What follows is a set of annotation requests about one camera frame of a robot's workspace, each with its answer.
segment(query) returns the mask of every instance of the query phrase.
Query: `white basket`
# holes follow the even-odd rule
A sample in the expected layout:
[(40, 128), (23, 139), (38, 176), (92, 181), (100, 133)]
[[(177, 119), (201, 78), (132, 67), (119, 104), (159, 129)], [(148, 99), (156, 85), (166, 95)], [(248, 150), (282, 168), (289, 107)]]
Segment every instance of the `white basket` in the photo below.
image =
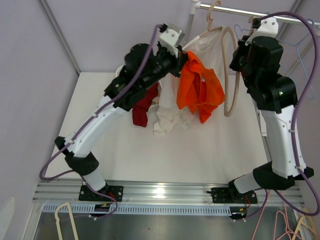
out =
[[(124, 65), (118, 67), (118, 69), (115, 71), (115, 77), (118, 77), (120, 72), (121, 72), (121, 69), (124, 67)], [(158, 85), (158, 96), (160, 96), (160, 92), (161, 92), (161, 83), (159, 82), (159, 85)], [(159, 108), (159, 104), (156, 103), (156, 104), (151, 104), (151, 106), (149, 107), (149, 110), (148, 112), (154, 112), (154, 111), (157, 111)]]

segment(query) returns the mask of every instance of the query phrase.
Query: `orange shirt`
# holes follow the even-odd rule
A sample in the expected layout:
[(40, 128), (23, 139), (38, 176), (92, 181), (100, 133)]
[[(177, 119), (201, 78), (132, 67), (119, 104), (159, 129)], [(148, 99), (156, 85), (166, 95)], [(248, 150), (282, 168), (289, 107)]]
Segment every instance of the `orange shirt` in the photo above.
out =
[(188, 106), (193, 114), (199, 110), (200, 122), (205, 123), (213, 110), (225, 101), (225, 93), (215, 71), (206, 69), (193, 52), (187, 53), (176, 103), (179, 109)]

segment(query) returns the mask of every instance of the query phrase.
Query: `robotic arm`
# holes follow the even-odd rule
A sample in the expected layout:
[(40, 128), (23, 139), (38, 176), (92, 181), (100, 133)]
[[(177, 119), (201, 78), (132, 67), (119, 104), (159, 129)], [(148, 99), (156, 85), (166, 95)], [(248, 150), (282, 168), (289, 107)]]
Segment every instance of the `robotic arm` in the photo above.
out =
[[(278, 23), (271, 17), (265, 19), (263, 23), (255, 20), (253, 26), (257, 30), (251, 36), (245, 35), (238, 41), (238, 49), (233, 54), (230, 68), (241, 72), (247, 93), (256, 101), (258, 109), (262, 112), (267, 126), (267, 141), (272, 162), (229, 182), (228, 193), (234, 200), (259, 188), (286, 190), (295, 184), (295, 180), (302, 179), (296, 169), (290, 136), (290, 123), (298, 98), (294, 82), (278, 74), (283, 53), (282, 46), (275, 39)], [(106, 186), (105, 180), (97, 170), (99, 163), (91, 153), (95, 142), (113, 122), (132, 109), (146, 95), (148, 88), (166, 74), (171, 73), (179, 77), (179, 72), (188, 59), (187, 53), (182, 51), (179, 45), (184, 35), (181, 29), (172, 24), (168, 26), (163, 24), (160, 32), (158, 52), (156, 55), (150, 54), (141, 75), (129, 91), (98, 114), (94, 110), (84, 122), (90, 118), (93, 118), (92, 121), (84, 128), (79, 127), (70, 136), (65, 138), (59, 136), (55, 140), (60, 150), (71, 143), (63, 151), (65, 160), (69, 167), (83, 176), (95, 191)], [(100, 109), (129, 84), (147, 48), (148, 44), (145, 43), (131, 48), (130, 53), (125, 56), (125, 66), (120, 75), (105, 89), (104, 96), (96, 109)], [(72, 141), (78, 130), (81, 130), (80, 134)], [(313, 176), (314, 171), (306, 166), (299, 143), (297, 145), (301, 156), (300, 169), (309, 178)]]

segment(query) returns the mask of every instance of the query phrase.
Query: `dark red garment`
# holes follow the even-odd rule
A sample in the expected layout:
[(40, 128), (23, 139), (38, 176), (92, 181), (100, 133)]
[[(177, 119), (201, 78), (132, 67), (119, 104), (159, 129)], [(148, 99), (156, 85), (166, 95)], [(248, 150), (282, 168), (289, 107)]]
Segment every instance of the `dark red garment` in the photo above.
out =
[(152, 100), (158, 96), (158, 83), (150, 87), (146, 91), (146, 95), (143, 99), (137, 102), (132, 109), (132, 120), (133, 124), (146, 127), (148, 123), (147, 112), (152, 104)]

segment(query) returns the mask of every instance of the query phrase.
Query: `clothing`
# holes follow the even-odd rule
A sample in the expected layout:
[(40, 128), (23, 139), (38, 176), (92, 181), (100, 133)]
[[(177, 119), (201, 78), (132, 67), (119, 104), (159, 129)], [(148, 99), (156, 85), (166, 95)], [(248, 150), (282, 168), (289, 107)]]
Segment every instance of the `clothing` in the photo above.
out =
[[(221, 51), (221, 37), (224, 29), (208, 33), (200, 37), (196, 36), (182, 49), (193, 52), (202, 62), (206, 69), (213, 69), (218, 78), (223, 77), (224, 65)], [(166, 135), (174, 126), (182, 126), (184, 129), (190, 127), (194, 115), (188, 107), (179, 109), (177, 105), (177, 94), (180, 79), (167, 74), (160, 81), (161, 93), (159, 109), (157, 111), (158, 121), (153, 126), (155, 135)]]
[(158, 96), (158, 83), (150, 87), (146, 91), (146, 95), (143, 99), (137, 102), (132, 109), (132, 121), (134, 125), (140, 127), (146, 127), (148, 123), (147, 112), (151, 106), (151, 103), (155, 97)]
[(203, 124), (225, 100), (225, 93), (213, 69), (206, 69), (199, 58), (188, 51), (188, 61), (181, 70), (176, 103), (179, 109), (188, 106), (194, 114), (199, 110)]

